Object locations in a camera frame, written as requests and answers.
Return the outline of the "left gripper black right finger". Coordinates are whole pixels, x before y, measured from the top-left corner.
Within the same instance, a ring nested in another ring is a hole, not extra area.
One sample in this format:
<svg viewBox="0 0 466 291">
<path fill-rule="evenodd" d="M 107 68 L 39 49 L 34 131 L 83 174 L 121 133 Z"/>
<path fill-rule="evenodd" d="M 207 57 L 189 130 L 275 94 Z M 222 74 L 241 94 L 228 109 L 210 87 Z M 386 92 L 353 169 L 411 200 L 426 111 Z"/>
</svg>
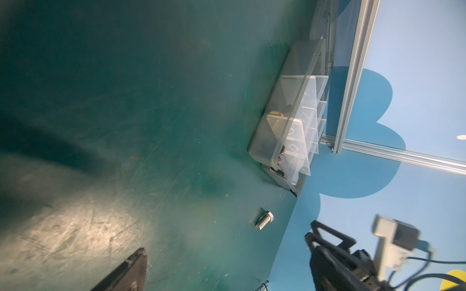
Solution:
<svg viewBox="0 0 466 291">
<path fill-rule="evenodd" d="M 348 252 L 317 246 L 312 250 L 310 268 L 317 291 L 354 291 L 345 264 Z"/>
</svg>

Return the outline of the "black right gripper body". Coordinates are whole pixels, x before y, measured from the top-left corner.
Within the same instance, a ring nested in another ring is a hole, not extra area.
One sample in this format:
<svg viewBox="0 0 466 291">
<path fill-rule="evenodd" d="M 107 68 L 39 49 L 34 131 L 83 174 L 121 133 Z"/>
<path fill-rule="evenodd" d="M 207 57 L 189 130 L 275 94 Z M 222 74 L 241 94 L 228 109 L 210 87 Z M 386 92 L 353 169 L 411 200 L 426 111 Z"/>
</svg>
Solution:
<svg viewBox="0 0 466 291">
<path fill-rule="evenodd" d="M 348 282 L 355 291 L 394 291 L 386 281 L 378 279 L 374 262 L 364 249 L 348 254 L 345 264 L 351 274 Z"/>
</svg>

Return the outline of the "brass wing nut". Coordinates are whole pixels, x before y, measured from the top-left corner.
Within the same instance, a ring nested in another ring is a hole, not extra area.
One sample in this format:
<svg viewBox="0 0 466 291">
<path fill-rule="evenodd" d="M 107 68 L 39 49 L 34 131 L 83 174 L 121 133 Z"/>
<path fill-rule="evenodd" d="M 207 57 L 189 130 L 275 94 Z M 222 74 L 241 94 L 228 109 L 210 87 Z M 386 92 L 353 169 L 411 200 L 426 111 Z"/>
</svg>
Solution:
<svg viewBox="0 0 466 291">
<path fill-rule="evenodd" d="M 276 111 L 270 112 L 269 115 L 284 117 L 283 113 L 281 113 L 281 112 L 276 112 Z"/>
</svg>

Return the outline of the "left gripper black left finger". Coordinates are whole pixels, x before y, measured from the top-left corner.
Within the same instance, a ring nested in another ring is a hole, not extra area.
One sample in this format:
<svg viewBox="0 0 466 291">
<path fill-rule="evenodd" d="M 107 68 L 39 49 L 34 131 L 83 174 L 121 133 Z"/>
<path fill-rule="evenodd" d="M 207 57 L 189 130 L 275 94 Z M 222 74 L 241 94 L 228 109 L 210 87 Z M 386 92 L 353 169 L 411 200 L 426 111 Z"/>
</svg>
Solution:
<svg viewBox="0 0 466 291">
<path fill-rule="evenodd" d="M 92 291 L 142 291 L 148 274 L 148 254 L 145 248 L 137 249 Z"/>
</svg>

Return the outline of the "silver hex bolt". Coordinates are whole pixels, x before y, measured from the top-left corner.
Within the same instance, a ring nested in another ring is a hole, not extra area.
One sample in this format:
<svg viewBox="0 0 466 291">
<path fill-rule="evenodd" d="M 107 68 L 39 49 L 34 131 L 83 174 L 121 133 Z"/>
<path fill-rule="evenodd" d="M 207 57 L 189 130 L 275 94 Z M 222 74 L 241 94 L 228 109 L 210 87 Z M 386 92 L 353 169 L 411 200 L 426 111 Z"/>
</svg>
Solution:
<svg viewBox="0 0 466 291">
<path fill-rule="evenodd" d="M 262 230 L 268 223 L 272 222 L 273 220 L 274 220 L 274 215 L 270 211 L 266 211 L 259 218 L 255 227 L 257 230 Z"/>
</svg>

